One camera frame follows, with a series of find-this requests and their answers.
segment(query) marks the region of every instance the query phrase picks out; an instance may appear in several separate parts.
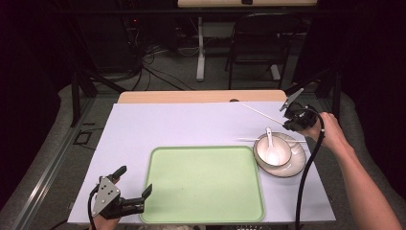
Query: green tray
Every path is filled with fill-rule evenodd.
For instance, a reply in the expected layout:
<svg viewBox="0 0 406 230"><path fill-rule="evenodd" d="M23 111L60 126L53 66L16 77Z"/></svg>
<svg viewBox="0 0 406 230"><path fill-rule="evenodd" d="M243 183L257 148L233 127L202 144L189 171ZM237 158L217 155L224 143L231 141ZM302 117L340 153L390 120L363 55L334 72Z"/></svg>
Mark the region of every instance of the green tray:
<svg viewBox="0 0 406 230"><path fill-rule="evenodd" d="M249 147L162 147L149 161L145 223L257 222L263 202Z"/></svg>

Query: gray carpet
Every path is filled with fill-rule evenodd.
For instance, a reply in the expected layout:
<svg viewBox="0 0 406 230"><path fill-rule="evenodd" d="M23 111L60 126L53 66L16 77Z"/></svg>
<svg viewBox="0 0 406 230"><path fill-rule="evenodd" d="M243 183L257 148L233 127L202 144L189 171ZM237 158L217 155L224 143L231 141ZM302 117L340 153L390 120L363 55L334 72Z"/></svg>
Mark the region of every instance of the gray carpet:
<svg viewBox="0 0 406 230"><path fill-rule="evenodd" d="M151 64L146 64L149 68L157 69L162 72L171 74L171 76L155 72L163 79L170 81L183 89L226 89L227 87L227 72L223 71L225 64L224 51L219 49L207 50L206 75L205 80L197 82L195 80L196 56L186 57L179 56L173 53L161 53L154 58L146 59L146 62L153 61ZM289 77L291 78L297 54L293 49L293 56L289 60L289 67L286 72L286 82L283 88L290 85ZM258 67L255 71L249 70L251 76L259 76L259 78L268 78L269 73L264 73L265 67ZM243 78L246 69L237 70L237 74ZM107 76L110 79L117 79L118 75ZM138 77L118 81L117 84L131 90ZM70 87L61 90L59 96L62 99L62 105L53 129L45 141L41 151L38 153L32 166L29 168L20 186L15 190L13 196L0 213L0 228L11 229L18 218L18 215L24 208L30 194L41 175L47 169L48 164L54 159L56 154L61 151L62 143L69 141L65 154L62 158L60 168L57 169L52 185L46 191L45 198L42 200L39 208L34 210L33 218L28 229L49 229L58 222L69 217L70 209L68 208L71 202L74 202L79 192L81 182L87 171L87 166L91 161L93 150L101 137L102 128L107 121L113 103L119 97L117 93L108 87L95 83L100 91L96 99L82 99L82 104L89 104L84 111L83 119L80 121L78 128L70 128L72 119L72 105L70 96ZM134 90L177 90L166 81L150 76L149 73L143 71L143 75L139 83L134 87ZM346 136L350 143L356 149L359 158L372 178L384 192L385 196L390 201L402 226L406 227L406 203L405 200L399 197L391 188L388 181L382 172L373 163L368 154L368 150L364 145L364 137L362 128L359 124L354 105L350 98L343 94L341 103L341 123ZM329 111L328 103L325 100L317 100L312 94L301 96L299 102L302 104L311 104L319 111ZM67 138L69 133L73 133L73 137L77 137L80 132L91 133L89 142L85 145L74 145L75 138ZM312 149L314 142L308 140L308 144ZM333 155L327 149L321 149L318 157L315 160L316 167L322 178L326 192L330 197L330 202L334 214L337 218L334 222L329 223L313 223L306 224L304 229L355 229L351 214L342 175L338 164ZM83 226L73 224L63 224L58 229L83 229ZM119 229L136 229L135 226L120 226Z"/></svg>

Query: forearm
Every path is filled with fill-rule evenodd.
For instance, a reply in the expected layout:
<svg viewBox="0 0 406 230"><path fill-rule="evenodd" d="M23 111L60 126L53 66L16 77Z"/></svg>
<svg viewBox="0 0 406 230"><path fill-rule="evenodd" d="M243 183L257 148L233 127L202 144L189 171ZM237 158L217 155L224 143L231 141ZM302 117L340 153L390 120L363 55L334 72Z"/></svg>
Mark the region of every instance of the forearm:
<svg viewBox="0 0 406 230"><path fill-rule="evenodd" d="M359 162L353 148L344 144L335 152L346 183L347 196L359 229L401 229L394 211Z"/></svg>

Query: dark background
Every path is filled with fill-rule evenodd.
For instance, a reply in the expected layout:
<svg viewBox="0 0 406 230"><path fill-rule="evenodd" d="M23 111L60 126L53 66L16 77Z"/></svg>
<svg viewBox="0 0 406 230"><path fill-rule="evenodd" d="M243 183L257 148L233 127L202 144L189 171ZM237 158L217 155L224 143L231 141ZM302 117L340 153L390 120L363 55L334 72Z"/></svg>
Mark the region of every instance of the dark background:
<svg viewBox="0 0 406 230"><path fill-rule="evenodd" d="M80 2L71 3L80 8L83 7ZM173 7L173 1L161 2L164 4L161 7ZM351 9L358 3L325 0L320 2L320 8ZM147 2L141 1L140 4L145 8L151 7ZM1 1L0 5L0 86L6 95L1 119L1 207L30 167L55 121L60 105L57 92L70 84L74 73L71 57L80 65L104 72L128 71L136 63L132 57L137 50L123 44L126 42L125 34L123 30L118 30L122 28L122 22L99 23L101 31L88 29L82 34L72 34L65 30L68 25L56 23L62 37L66 37L66 41L62 42L42 8L44 5L47 4L40 0ZM406 141L403 102L406 18L402 16L406 7L400 1L382 2L378 6L376 15L358 37L359 42L346 56L339 71L343 92L355 102L372 158L394 189L406 197L403 179L406 174L403 167L406 162L403 147ZM161 33L174 35L174 21L160 22L161 18L156 17L145 22L144 26L151 29L149 32L154 37L160 37ZM88 19L76 21L70 26L92 28L92 23L95 22ZM350 20L343 18L315 18L298 61L295 81L311 78L329 67L337 58L351 25ZM115 35L116 38L106 38L102 30L109 34L108 37ZM104 39L92 40L92 33ZM158 42L176 48L173 36L158 39ZM106 49L92 49L100 46L106 46ZM96 51L102 53L109 49L120 50L121 57L128 58L98 59L101 55Z"/></svg>

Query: chair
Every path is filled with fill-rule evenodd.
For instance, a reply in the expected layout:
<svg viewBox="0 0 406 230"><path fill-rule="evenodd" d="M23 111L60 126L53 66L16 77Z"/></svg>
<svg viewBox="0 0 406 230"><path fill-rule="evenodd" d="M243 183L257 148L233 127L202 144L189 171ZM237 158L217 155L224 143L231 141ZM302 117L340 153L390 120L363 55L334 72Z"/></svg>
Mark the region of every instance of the chair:
<svg viewBox="0 0 406 230"><path fill-rule="evenodd" d="M233 65L282 64L284 70L289 56L292 38L302 27L302 19L289 13L251 13L241 17L235 24L230 53L225 70L229 67L229 89L233 81Z"/></svg>

